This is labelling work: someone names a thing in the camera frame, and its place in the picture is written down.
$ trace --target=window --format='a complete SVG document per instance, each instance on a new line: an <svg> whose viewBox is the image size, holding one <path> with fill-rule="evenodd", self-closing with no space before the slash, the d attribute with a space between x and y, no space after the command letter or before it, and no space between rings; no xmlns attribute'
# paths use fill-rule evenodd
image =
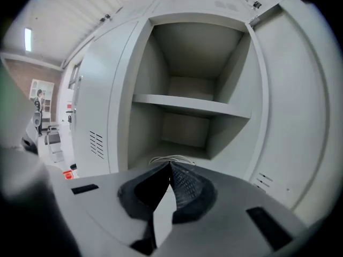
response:
<svg viewBox="0 0 343 257"><path fill-rule="evenodd" d="M79 72L81 63L82 63L82 61L80 63L78 63L77 65L75 65L73 72L71 73L69 87L68 87L69 89L74 89L74 87L75 87L77 74Z"/></svg>

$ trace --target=cabinet shelf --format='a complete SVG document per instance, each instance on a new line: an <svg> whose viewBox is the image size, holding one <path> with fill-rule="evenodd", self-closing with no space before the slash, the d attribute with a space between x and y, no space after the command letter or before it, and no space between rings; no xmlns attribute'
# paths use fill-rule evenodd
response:
<svg viewBox="0 0 343 257"><path fill-rule="evenodd" d="M204 116L231 115L246 119L249 119L251 116L251 111L245 111L229 104L186 97L135 94L133 95L132 101L136 103L155 104L174 111Z"/></svg>

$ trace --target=black rectangular slot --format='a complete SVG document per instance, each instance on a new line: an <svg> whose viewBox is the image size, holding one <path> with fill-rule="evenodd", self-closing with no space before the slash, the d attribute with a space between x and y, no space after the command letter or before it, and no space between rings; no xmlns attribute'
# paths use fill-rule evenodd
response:
<svg viewBox="0 0 343 257"><path fill-rule="evenodd" d="M263 208L251 208L247 213L275 251L292 241L291 236Z"/></svg>
<svg viewBox="0 0 343 257"><path fill-rule="evenodd" d="M86 185L86 186L74 187L74 188L71 189L71 191L74 194L80 194L80 193L84 193L84 192L87 192L87 191L96 190L97 188L99 188L97 185L90 184L90 185Z"/></svg>

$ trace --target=open cabinet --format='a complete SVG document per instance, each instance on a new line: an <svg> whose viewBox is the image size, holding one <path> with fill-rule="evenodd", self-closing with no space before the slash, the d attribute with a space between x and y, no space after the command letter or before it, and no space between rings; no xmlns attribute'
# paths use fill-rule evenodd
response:
<svg viewBox="0 0 343 257"><path fill-rule="evenodd" d="M261 102L259 64L248 33L199 22L154 26L132 98L128 167L183 155L243 177Z"/></svg>

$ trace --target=ceiling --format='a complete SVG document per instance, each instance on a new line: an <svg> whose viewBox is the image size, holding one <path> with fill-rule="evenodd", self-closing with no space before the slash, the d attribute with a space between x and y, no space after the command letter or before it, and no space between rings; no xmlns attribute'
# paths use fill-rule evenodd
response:
<svg viewBox="0 0 343 257"><path fill-rule="evenodd" d="M30 0L8 30L2 51L60 66L105 14L113 16L129 1ZM25 51L24 28L32 29L32 52Z"/></svg>

